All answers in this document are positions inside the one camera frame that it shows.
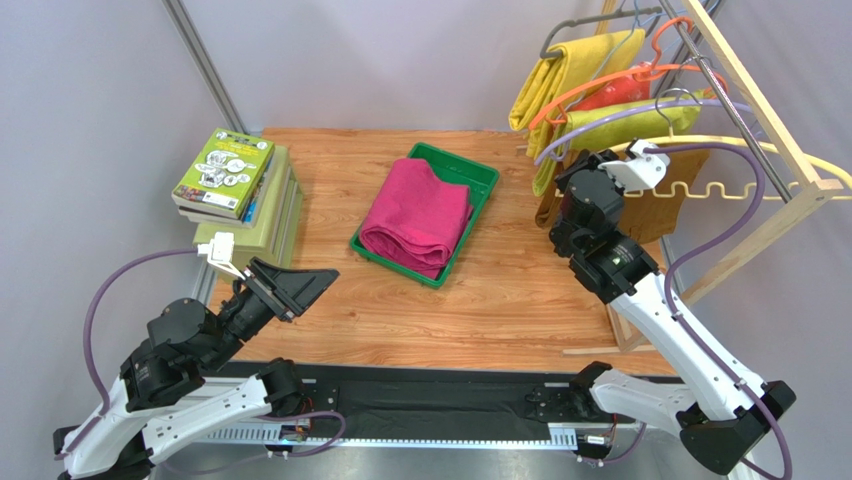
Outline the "pink trousers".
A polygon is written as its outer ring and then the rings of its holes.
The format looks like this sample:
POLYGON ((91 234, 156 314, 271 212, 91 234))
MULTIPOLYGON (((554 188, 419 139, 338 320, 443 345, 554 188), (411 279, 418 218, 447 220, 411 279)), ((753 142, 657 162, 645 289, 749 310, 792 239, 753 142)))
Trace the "pink trousers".
POLYGON ((396 160, 358 234, 364 248, 435 280, 473 211, 470 187, 448 183, 423 159, 396 160))

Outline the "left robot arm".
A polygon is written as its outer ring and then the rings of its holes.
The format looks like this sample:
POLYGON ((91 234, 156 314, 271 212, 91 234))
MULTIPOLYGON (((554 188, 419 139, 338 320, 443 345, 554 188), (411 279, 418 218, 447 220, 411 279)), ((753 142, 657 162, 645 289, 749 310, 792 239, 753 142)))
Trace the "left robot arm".
POLYGON ((178 299, 149 321, 148 337, 122 363, 101 404, 53 434, 63 479, 145 479, 195 440, 246 420, 313 417, 293 361, 276 358, 223 390, 221 370, 270 321, 304 314, 339 278, 336 269, 292 270, 251 259, 218 312, 178 299))

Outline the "cream yellow hanger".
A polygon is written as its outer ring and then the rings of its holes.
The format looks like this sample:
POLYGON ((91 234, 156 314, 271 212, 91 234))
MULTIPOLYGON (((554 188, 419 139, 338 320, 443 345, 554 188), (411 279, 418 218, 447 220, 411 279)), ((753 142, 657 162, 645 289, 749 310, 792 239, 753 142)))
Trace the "cream yellow hanger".
MULTIPOLYGON (((720 102, 718 100, 702 100, 704 106, 720 106, 720 102)), ((647 111, 649 108, 655 110, 656 104, 651 107, 642 106, 636 107, 633 110, 637 110, 639 113, 643 113, 647 111)), ((620 121, 622 117, 628 118, 631 115, 627 115, 627 111, 619 113, 618 115, 612 115, 614 118, 613 121, 620 121)), ((677 145, 686 145, 686 146, 696 146, 698 150, 706 150, 711 148, 711 144, 723 144, 732 147, 736 147, 738 149, 748 150, 747 144, 745 140, 736 137, 730 136, 714 136, 714 135, 673 135, 673 136, 660 136, 653 137, 648 139, 640 139, 644 141, 646 144, 651 145, 652 148, 674 148, 677 145)), ((614 152, 627 152, 629 150, 629 145, 631 142, 623 142, 618 145, 613 145, 606 147, 609 150, 613 150, 614 152)), ((765 153, 781 155, 779 149, 772 143, 758 141, 759 146, 765 153)), ((826 160, 820 159, 810 154, 803 154, 804 159, 815 169, 822 170, 827 172, 830 175, 833 175, 837 178, 842 184, 845 185, 844 192, 851 192, 851 174, 842 169, 841 167, 834 165, 826 160)), ((627 193, 626 196, 628 198, 640 198, 646 193, 649 196, 653 196, 654 198, 659 199, 672 199, 672 198, 687 198, 687 199, 699 199, 704 200, 713 197, 714 195, 718 195, 720 198, 725 200, 746 200, 749 195, 753 193, 753 191, 757 188, 756 181, 752 181, 744 185, 744 190, 742 194, 728 194, 726 191, 726 186, 722 182, 711 181, 705 185, 703 192, 692 192, 690 191, 690 187, 694 180, 671 180, 669 181, 669 177, 667 176, 665 181, 661 180, 653 189, 645 189, 645 190, 637 190, 630 191, 633 193, 627 193)), ((763 200, 767 201, 776 201, 782 200, 780 196, 769 196, 765 194, 763 196, 763 200)), ((833 201, 851 201, 850 195, 837 195, 832 198, 833 201)))

